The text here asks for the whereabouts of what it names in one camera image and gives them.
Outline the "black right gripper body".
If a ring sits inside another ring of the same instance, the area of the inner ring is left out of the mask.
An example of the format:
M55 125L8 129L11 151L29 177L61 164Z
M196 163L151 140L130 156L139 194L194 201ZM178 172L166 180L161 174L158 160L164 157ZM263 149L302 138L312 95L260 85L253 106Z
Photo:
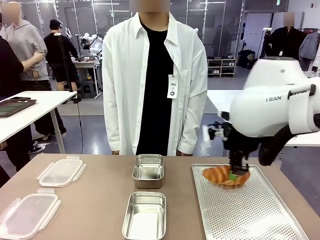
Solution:
M246 145L247 137L235 130L230 124L223 127L223 147L229 151L230 164L242 164L243 159L249 158L249 150Z

